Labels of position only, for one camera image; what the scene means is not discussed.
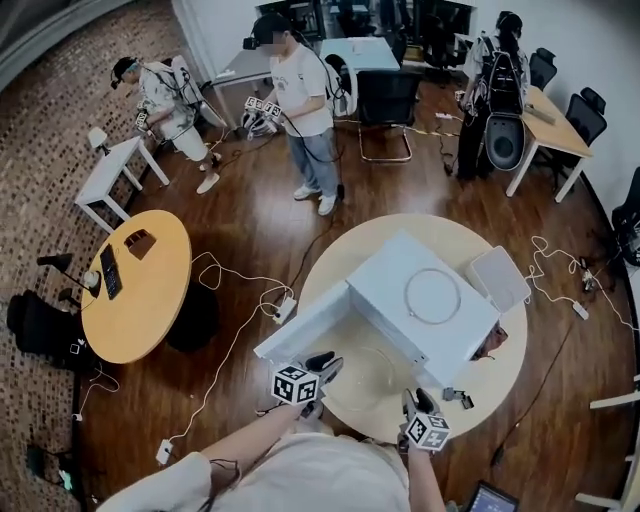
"backpack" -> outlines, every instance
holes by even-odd
[[[482,37],[489,55],[483,57],[482,73],[473,90],[469,113],[477,117],[485,107],[490,114],[522,115],[521,80],[511,56],[496,50],[491,38]]]

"keyboard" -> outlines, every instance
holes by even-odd
[[[120,282],[118,264],[111,244],[107,245],[104,251],[100,253],[100,264],[102,265],[102,277],[107,288],[107,295],[109,295],[109,300],[113,300],[118,295],[118,292],[122,290],[122,283]]]

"blue jeans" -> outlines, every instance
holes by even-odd
[[[323,196],[335,196],[338,190],[338,174],[336,164],[332,162],[335,159],[333,128],[313,137],[287,137],[293,161],[300,170],[305,185],[314,190],[321,190]]]

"man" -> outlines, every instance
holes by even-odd
[[[293,193],[301,201],[321,194],[318,213],[329,215],[338,189],[333,156],[333,118],[326,104],[327,71],[309,48],[291,34],[291,22],[280,14],[262,16],[253,27],[260,51],[271,57],[274,89],[266,101],[284,113],[293,160],[304,178]]]
[[[393,446],[334,437],[319,420],[298,422],[303,408],[273,409],[124,489],[98,512],[449,510],[428,452],[411,446],[405,469]]]
[[[159,128],[162,136],[173,142],[187,158],[201,162],[200,170],[205,172],[205,179],[196,192],[204,194],[211,189],[220,176],[214,172],[209,150],[193,126],[195,112],[184,104],[171,68],[160,62],[142,64],[132,57],[123,57],[113,67],[113,74],[116,84],[139,84],[149,113],[148,128]]]

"white t-shirt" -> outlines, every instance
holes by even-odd
[[[140,70],[138,83],[149,114],[157,114],[176,107],[166,120],[160,122],[160,130],[165,139],[173,139],[193,126],[195,114],[192,109],[183,104],[180,93],[177,91],[178,84],[175,78],[165,69],[167,67],[159,62],[144,64]]]
[[[192,453],[106,501],[99,512],[196,512],[211,492],[211,466]],[[407,471],[394,448],[347,437],[283,437],[212,512],[409,512]]]
[[[285,112],[300,107],[312,96],[326,97],[327,71],[319,58],[306,46],[298,44],[285,60],[271,57],[270,64],[278,105]],[[292,122],[298,131],[286,120],[283,124],[287,133],[294,137],[320,135],[333,126],[333,118],[326,104],[320,110],[296,117]]]

